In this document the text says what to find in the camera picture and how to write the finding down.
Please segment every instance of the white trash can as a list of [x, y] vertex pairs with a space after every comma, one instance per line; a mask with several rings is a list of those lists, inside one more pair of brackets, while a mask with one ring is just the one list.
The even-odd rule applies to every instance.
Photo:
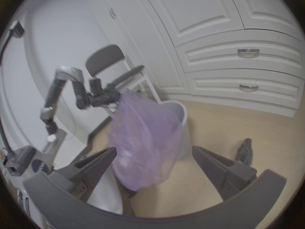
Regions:
[[185, 106], [179, 101], [169, 100], [164, 101], [161, 104], [165, 106], [168, 110], [174, 112], [181, 121], [183, 131], [181, 137], [181, 151], [178, 159], [183, 159], [189, 154], [191, 150], [191, 139], [187, 123], [188, 112]]

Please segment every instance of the metal handle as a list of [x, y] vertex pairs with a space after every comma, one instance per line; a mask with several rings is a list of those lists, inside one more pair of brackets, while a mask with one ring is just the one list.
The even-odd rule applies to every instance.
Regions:
[[257, 90], [258, 89], [258, 86], [245, 86], [245, 85], [242, 85], [242, 84], [240, 84], [239, 87], [249, 89], [249, 90]]
[[116, 13], [113, 11], [113, 9], [109, 10], [109, 14], [113, 19], [116, 17]]
[[238, 52], [260, 52], [258, 48], [256, 49], [238, 49]]

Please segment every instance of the trash bag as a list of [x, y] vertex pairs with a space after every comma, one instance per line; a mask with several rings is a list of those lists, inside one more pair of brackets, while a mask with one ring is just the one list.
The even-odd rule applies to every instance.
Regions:
[[182, 126], [177, 115], [131, 90], [120, 96], [107, 134], [117, 156], [112, 169], [132, 191], [167, 180], [181, 149]]

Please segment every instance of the white cabinet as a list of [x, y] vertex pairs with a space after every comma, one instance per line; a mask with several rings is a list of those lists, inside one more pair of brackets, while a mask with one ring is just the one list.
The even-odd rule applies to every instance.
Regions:
[[176, 48], [185, 72], [213, 69], [262, 69], [305, 79], [304, 48], [288, 35], [266, 30], [230, 31]]
[[[108, 19], [111, 18], [113, 26], [120, 28], [136, 61], [148, 70], [148, 76], [158, 93], [189, 93], [175, 48], [148, 0], [89, 0], [89, 3], [99, 20], [105, 16], [99, 10], [108, 6]], [[113, 28], [106, 26], [103, 29], [110, 35], [109, 40], [115, 43], [111, 37]]]
[[259, 101], [294, 109], [299, 107], [304, 87], [304, 80], [298, 77], [251, 69], [201, 71], [186, 77], [193, 95]]
[[224, 31], [244, 29], [232, 0], [149, 0], [175, 46]]
[[282, 0], [233, 0], [245, 29], [279, 31], [299, 40], [300, 28]]

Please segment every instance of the wooden floor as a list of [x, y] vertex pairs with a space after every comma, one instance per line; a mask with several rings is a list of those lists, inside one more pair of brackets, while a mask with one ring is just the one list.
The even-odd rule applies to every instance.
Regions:
[[[287, 184], [257, 228], [267, 227], [291, 201], [305, 174], [305, 97], [294, 118], [242, 108], [181, 101], [188, 110], [192, 145], [234, 159], [245, 138], [252, 139], [253, 163], [260, 175], [271, 169], [287, 178]], [[93, 151], [107, 148], [103, 129], [93, 140]], [[222, 202], [219, 194], [189, 156], [177, 161], [170, 178], [142, 189], [131, 199], [138, 217], [188, 214]]]

